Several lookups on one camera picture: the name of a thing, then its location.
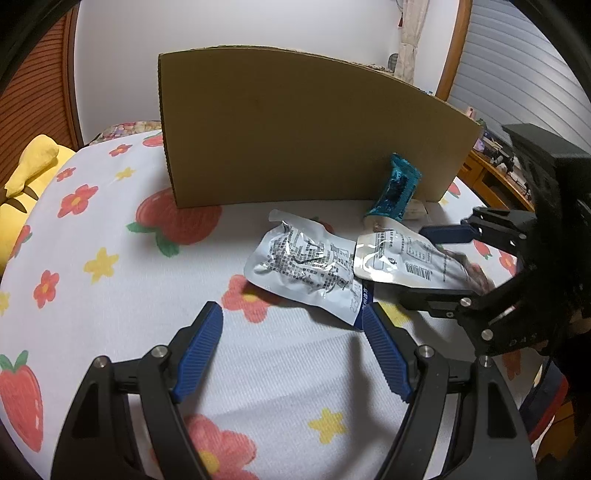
blue gripper pad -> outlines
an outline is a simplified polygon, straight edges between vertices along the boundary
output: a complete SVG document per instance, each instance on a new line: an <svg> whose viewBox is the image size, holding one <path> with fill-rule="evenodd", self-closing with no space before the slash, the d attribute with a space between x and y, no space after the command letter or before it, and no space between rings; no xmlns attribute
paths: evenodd
<svg viewBox="0 0 591 480"><path fill-rule="evenodd" d="M374 305L370 304L363 309L363 331L390 390L408 403L414 389L409 382L407 361L380 321Z"/></svg>
<svg viewBox="0 0 591 480"><path fill-rule="evenodd" d="M460 225L427 225L418 231L419 235L428 238L432 244L469 244L480 233L466 223Z"/></svg>
<svg viewBox="0 0 591 480"><path fill-rule="evenodd" d="M215 303L178 363L177 383L171 392L176 402L182 402L199 385L213 349L222 335L222 328L222 308Z"/></svg>

wooden headboard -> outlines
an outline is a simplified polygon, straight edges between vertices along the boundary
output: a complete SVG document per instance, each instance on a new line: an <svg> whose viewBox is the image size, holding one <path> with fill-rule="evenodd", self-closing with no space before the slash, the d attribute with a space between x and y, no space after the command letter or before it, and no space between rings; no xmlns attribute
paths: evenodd
<svg viewBox="0 0 591 480"><path fill-rule="evenodd" d="M74 95L76 5L45 34L0 97L0 187L27 144L46 134L78 150L82 134Z"/></svg>

barcode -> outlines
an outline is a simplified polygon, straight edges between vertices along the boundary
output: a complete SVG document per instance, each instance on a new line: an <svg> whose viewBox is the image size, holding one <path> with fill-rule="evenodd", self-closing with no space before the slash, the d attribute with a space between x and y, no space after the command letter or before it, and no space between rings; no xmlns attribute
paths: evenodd
<svg viewBox="0 0 591 480"><path fill-rule="evenodd" d="M428 281L431 281L431 270L427 270L426 268L419 267L418 265L412 263L405 263L408 273L413 273L419 277L423 277Z"/></svg>

wooden door frame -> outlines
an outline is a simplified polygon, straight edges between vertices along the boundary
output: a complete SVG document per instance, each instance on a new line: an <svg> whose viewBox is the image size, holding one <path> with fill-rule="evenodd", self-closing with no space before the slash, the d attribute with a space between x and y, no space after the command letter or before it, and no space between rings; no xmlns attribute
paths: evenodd
<svg viewBox="0 0 591 480"><path fill-rule="evenodd" d="M64 105L66 108L66 119L70 129L70 138L74 143L75 150L84 146L82 130L80 130L80 119L76 105L76 89L74 88L74 36L76 35L76 22L80 4L76 4L66 13L64 24L64 43L61 53L62 61L62 85L64 89Z"/></svg>
<svg viewBox="0 0 591 480"><path fill-rule="evenodd" d="M452 90L453 81L456 78L457 68L460 64L464 43L466 43L466 34L470 24L470 15L472 13L472 0L460 0L457 6L456 24L453 27L452 41L447 52L447 59L441 73L441 79L437 86L435 96L444 102L447 102L449 93Z"/></svg>

white wall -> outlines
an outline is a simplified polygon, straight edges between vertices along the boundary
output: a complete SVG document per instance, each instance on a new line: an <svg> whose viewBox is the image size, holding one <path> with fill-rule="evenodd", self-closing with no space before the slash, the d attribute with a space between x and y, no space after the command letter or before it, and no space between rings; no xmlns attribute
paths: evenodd
<svg viewBox="0 0 591 480"><path fill-rule="evenodd" d="M423 90L437 89L458 1L431 0L415 76ZM385 66L399 19L394 0L83 0L74 74L84 141L160 117L159 53L249 44Z"/></svg>
<svg viewBox="0 0 591 480"><path fill-rule="evenodd" d="M460 0L431 0L421 39L418 41L414 84L425 92L437 91L452 42Z"/></svg>

